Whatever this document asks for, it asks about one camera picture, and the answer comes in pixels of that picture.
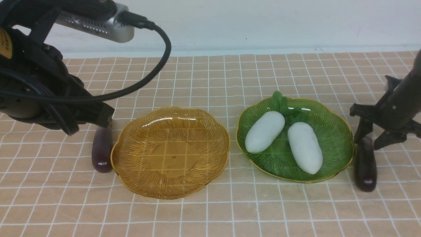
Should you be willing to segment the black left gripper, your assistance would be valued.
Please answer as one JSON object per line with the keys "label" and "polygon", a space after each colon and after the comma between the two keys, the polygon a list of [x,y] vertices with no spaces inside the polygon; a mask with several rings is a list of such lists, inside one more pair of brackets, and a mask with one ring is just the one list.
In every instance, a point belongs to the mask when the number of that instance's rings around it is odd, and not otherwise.
{"label": "black left gripper", "polygon": [[23,123],[62,129],[69,136],[81,124],[111,126],[114,108],[105,102],[60,103],[60,97],[91,97],[83,82],[68,72],[63,57],[44,41],[51,27],[29,35],[1,27],[1,112]]}

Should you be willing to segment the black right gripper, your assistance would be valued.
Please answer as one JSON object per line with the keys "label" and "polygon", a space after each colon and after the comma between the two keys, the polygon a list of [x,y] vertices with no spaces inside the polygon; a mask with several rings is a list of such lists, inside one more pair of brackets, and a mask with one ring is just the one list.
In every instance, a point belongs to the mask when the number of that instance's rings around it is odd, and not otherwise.
{"label": "black right gripper", "polygon": [[354,103],[349,109],[352,117],[359,117],[359,124],[354,134],[354,144],[371,135],[373,125],[384,131],[375,139],[374,150],[401,144],[406,141],[407,134],[420,138],[420,123],[414,117],[420,113],[419,75],[407,75],[404,79],[385,76],[387,91],[374,105]]}

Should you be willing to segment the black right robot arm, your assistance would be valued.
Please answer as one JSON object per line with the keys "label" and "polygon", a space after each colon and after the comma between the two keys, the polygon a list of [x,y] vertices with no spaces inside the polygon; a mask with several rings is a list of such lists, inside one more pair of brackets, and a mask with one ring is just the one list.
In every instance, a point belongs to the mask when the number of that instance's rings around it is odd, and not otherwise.
{"label": "black right robot arm", "polygon": [[421,111],[421,58],[417,53],[412,70],[404,79],[385,76],[386,92],[374,105],[353,104],[350,116],[358,116],[359,125],[354,136],[358,144],[373,132],[373,125],[384,131],[378,136],[373,148],[379,150],[407,139],[407,134],[421,135],[421,125],[414,117]]}

